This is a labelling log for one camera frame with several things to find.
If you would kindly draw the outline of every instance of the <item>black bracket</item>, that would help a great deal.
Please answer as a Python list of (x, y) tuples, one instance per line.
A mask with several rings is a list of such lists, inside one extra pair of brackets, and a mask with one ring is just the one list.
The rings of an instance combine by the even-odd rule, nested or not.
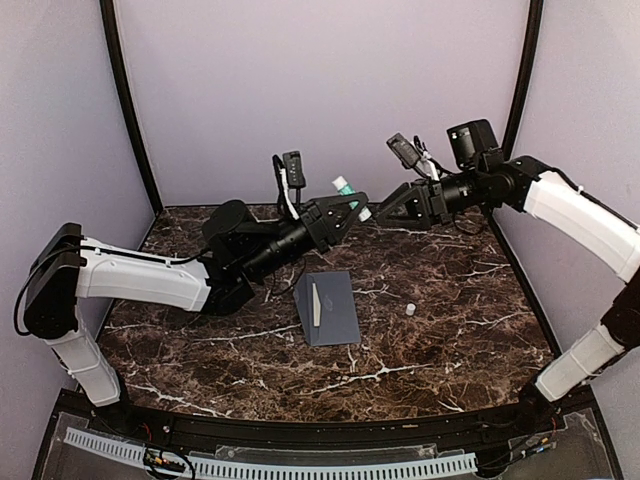
[(363, 192), (314, 198), (305, 203), (300, 220), (320, 253), (340, 243), (367, 205)]
[(426, 185), (403, 183), (380, 204), (376, 222), (383, 227), (428, 230), (433, 222)]

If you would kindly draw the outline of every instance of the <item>curved black frame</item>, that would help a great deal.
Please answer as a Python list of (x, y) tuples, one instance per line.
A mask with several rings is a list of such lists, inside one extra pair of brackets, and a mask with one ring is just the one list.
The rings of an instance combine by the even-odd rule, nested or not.
[(102, 11), (104, 35), (109, 51), (109, 59), (111, 60), (113, 80), (115, 81), (118, 98), (120, 99), (122, 116), (127, 126), (127, 133), (129, 134), (133, 154), (136, 157), (138, 170), (140, 171), (140, 176), (142, 177), (142, 182), (147, 192), (147, 198), (149, 198), (153, 212), (159, 215), (162, 210), (164, 210), (164, 205), (162, 205), (158, 185), (153, 177), (149, 157), (144, 148), (138, 117), (136, 116), (136, 110), (133, 105), (133, 97), (131, 96), (131, 89), (129, 88), (127, 71), (124, 66), (124, 57), (122, 56), (122, 46), (118, 35), (118, 22), (116, 20), (113, 0), (100, 0), (100, 10)]
[(529, 82), (531, 81), (531, 73), (533, 72), (533, 61), (536, 56), (540, 25), (542, 24), (543, 4), (543, 0), (531, 0), (529, 4), (529, 18), (527, 20), (524, 44), (522, 46), (522, 56), (520, 57), (518, 79), (516, 80), (516, 88), (513, 92), (507, 127), (504, 132), (504, 137), (502, 138), (502, 151), (507, 160), (510, 159), (513, 154), (513, 148), (516, 144), (518, 130), (520, 129), (520, 123), (522, 121), (522, 113), (524, 112), (524, 104), (529, 91)]

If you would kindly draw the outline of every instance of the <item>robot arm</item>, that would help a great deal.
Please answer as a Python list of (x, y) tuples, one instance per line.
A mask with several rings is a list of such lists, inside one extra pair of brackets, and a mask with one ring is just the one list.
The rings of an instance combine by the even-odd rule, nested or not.
[[(278, 185), (288, 198), (280, 180)], [(16, 302), (16, 330), (26, 291), (27, 332), (18, 333), (43, 339), (91, 403), (102, 409), (102, 418), (126, 428), (124, 383), (87, 332), (78, 298), (120, 298), (228, 315), (254, 296), (252, 283), (263, 284), (266, 276), (312, 249), (326, 253), (341, 242), (366, 203), (364, 193), (312, 199), (296, 207), (289, 202), (284, 218), (260, 222), (242, 201), (232, 200), (204, 223), (207, 249), (186, 259), (106, 245), (84, 237), (80, 225), (66, 224), (31, 267)]]
[[(551, 402), (640, 345), (638, 227), (555, 168), (528, 156), (505, 161), (486, 120), (459, 125), (447, 133), (462, 171), (401, 185), (381, 204), (379, 224), (424, 230), (451, 223), (457, 213), (472, 206), (507, 204), (563, 231), (627, 283), (601, 322), (522, 389), (521, 404), (529, 413), (542, 416)], [(387, 144), (405, 168), (416, 164), (418, 145), (414, 148), (399, 134)], [(405, 214), (397, 214), (400, 207)]]

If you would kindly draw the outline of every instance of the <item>small bottle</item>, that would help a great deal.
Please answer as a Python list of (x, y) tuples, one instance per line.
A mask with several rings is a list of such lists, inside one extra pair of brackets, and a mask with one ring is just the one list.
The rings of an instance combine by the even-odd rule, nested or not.
[[(356, 193), (353, 187), (349, 185), (349, 182), (347, 182), (342, 176), (336, 178), (332, 183), (340, 195), (351, 195)], [(351, 207), (351, 210), (354, 210), (358, 206), (358, 202), (351, 202), (349, 206)], [(358, 218), (361, 222), (366, 222), (371, 218), (371, 210), (365, 206), (358, 215)]]

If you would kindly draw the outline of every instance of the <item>wire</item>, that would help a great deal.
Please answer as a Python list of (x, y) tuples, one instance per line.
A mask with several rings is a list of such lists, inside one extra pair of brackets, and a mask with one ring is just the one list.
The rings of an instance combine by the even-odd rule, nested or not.
[[(104, 425), (106, 427), (107, 430), (109, 430), (113, 435), (117, 436), (117, 437), (121, 437), (121, 438), (128, 438), (134, 441), (140, 441), (140, 439), (135, 438), (135, 437), (131, 437), (128, 435), (124, 435), (120, 432), (118, 432), (117, 430), (115, 430), (113, 427), (111, 427), (111, 425), (109, 425), (106, 420), (98, 415), (96, 415), (94, 417), (97, 420), (100, 420), (100, 423), (102, 423), (102, 425)], [(196, 480), (196, 468), (193, 466), (193, 463), (191, 463), (191, 460), (189, 460), (189, 457), (187, 457), (184, 453), (179, 452), (177, 450), (172, 450), (172, 449), (168, 449), (166, 447), (163, 447), (162, 445), (158, 445), (156, 443), (151, 442), (151, 429), (149, 428), (149, 425), (147, 425), (146, 423), (141, 423), (140, 426), (142, 428), (144, 428), (147, 431), (147, 434), (149, 436), (149, 441), (148, 442), (143, 442), (143, 445), (145, 447), (145, 454), (147, 453), (147, 451), (149, 450), (149, 447), (151, 448), (155, 448), (156, 450), (158, 450), (158, 455), (162, 455), (163, 452), (169, 452), (169, 453), (173, 453), (175, 456), (179, 457), (188, 467), (189, 470), (191, 472), (191, 480)]]
[(517, 450), (518, 448), (520, 448), (522, 445), (524, 445), (525, 443), (527, 443), (529, 440), (531, 440), (533, 437), (535, 437), (536, 434), (533, 434), (523, 440), (521, 440), (520, 442), (518, 442), (515, 447), (511, 448), (507, 453), (500, 455), (498, 458), (494, 458), (493, 460), (491, 460), (490, 462), (487, 463), (483, 463), (482, 465), (478, 465), (478, 468), (487, 468), (490, 465), (493, 465), (494, 463), (498, 463), (500, 460), (502, 460), (503, 458), (509, 457), (511, 456), (511, 454), (514, 453), (515, 450)]
[(515, 420), (511, 420), (507, 423), (495, 423), (495, 422), (475, 422), (475, 425), (487, 426), (491, 428), (509, 428), (516, 423)]
[(78, 246), (78, 245), (72, 245), (69, 247), (61, 248), (60, 250), (56, 250), (55, 252), (50, 253), (49, 255), (44, 257), (40, 261), (40, 263), (38, 263), (35, 267), (33, 267), (33, 269), (31, 270), (31, 273), (29, 273), (29, 276), (27, 277), (27, 280), (22, 285), (22, 288), (20, 288), (20, 292), (18, 292), (18, 296), (16, 297), (16, 303), (13, 306), (13, 329), (16, 331), (18, 335), (20, 335), (21, 337), (28, 337), (29, 335), (31, 335), (31, 332), (27, 330), (24, 330), (24, 331), (20, 330), (20, 319), (19, 319), (20, 303), (22, 302), (22, 297), (24, 297), (24, 294), (27, 292), (29, 285), (31, 284), (35, 276), (38, 274), (40, 269), (45, 265), (47, 265), (51, 260), (57, 258), (63, 253), (75, 252), (81, 249), (83, 249), (82, 246)]
[(431, 178), (429, 177), (429, 175), (424, 173), (421, 168), (418, 167), (417, 163), (413, 166), (413, 171), (420, 175), (422, 178)]
[(473, 237), (475, 235), (480, 235), (482, 232), (485, 231), (485, 229), (487, 228), (487, 225), (485, 223), (483, 223), (482, 225), (480, 225), (480, 228), (478, 228), (477, 230), (467, 230), (466, 228), (462, 228), (458, 222), (456, 222), (456, 217), (458, 216), (458, 213), (454, 213), (452, 216), (451, 221), (453, 222), (453, 226), (456, 228), (456, 230), (458, 230), (460, 233), (464, 233), (465, 235), (469, 235), (470, 237)]
[(494, 465), (494, 464), (497, 464), (498, 462), (500, 462), (502, 459), (504, 459), (504, 458), (506, 458), (508, 456), (511, 456), (514, 453), (516, 453), (516, 451), (520, 447), (522, 447), (523, 445), (528, 443), (531, 439), (533, 439), (534, 437), (539, 435), (538, 433), (534, 433), (533, 435), (530, 435), (530, 436), (524, 438), (523, 440), (518, 442), (513, 448), (510, 448), (507, 453), (499, 456), (498, 458), (494, 458), (490, 462), (486, 462), (486, 463), (484, 463), (482, 465), (478, 465), (478, 468), (483, 468), (485, 470), (502, 470), (502, 469), (504, 469), (504, 468), (506, 468), (506, 467), (508, 467), (510, 465), (513, 465), (516, 462), (519, 462), (520, 460), (524, 460), (525, 458), (530, 457), (531, 455), (535, 455), (537, 453), (542, 453), (543, 451), (546, 451), (546, 450), (538, 451), (537, 449), (539, 447), (541, 447), (541, 446), (548, 445), (549, 441), (555, 436), (556, 432), (558, 431), (558, 422), (555, 419), (555, 413), (553, 414), (553, 416), (551, 416), (550, 421), (551, 421), (551, 424), (553, 425), (553, 429), (551, 431), (551, 434), (543, 436), (533, 446), (525, 448), (525, 449), (521, 450), (520, 452), (518, 452), (518, 456), (516, 458), (511, 459), (507, 463)]
[(271, 284), (271, 296), (272, 297), (279, 297), (281, 295), (284, 295), (285, 293), (287, 293), (288, 291), (290, 291), (293, 287), (296, 286), (296, 284), (300, 281), (300, 279), (302, 278), (302, 275), (304, 275), (305, 270), (307, 269), (307, 259), (305, 257), (302, 257), (302, 270), (300, 270), (300, 273), (298, 274), (298, 276), (296, 277), (295, 280), (292, 280), (291, 283), (289, 284), (289, 286), (287, 286), (287, 288), (285, 288), (284, 290), (280, 291), (280, 292), (274, 292), (273, 289), (276, 286), (276, 272), (273, 272), (273, 283)]
[(189, 263), (189, 262), (193, 262), (194, 260), (197, 260), (201, 257), (204, 257), (207, 253), (209, 253), (210, 249), (209, 247), (205, 247), (202, 250), (200, 250), (198, 253), (196, 253), (195, 255), (192, 255), (190, 257), (187, 258), (182, 258), (180, 260), (170, 260), (169, 264), (170, 265), (184, 265), (185, 263)]
[(418, 135), (413, 136), (413, 144), (415, 145), (416, 150), (418, 150), (418, 153), (420, 153), (420, 155), (426, 155), (427, 159), (436, 166), (440, 175), (442, 175), (443, 173), (447, 175), (453, 175), (453, 172), (451, 170), (447, 170), (442, 165), (440, 165), (440, 163), (435, 158), (433, 158), (433, 155), (429, 153), (429, 150), (427, 150), (427, 146), (422, 140), (420, 140), (420, 137), (418, 137)]

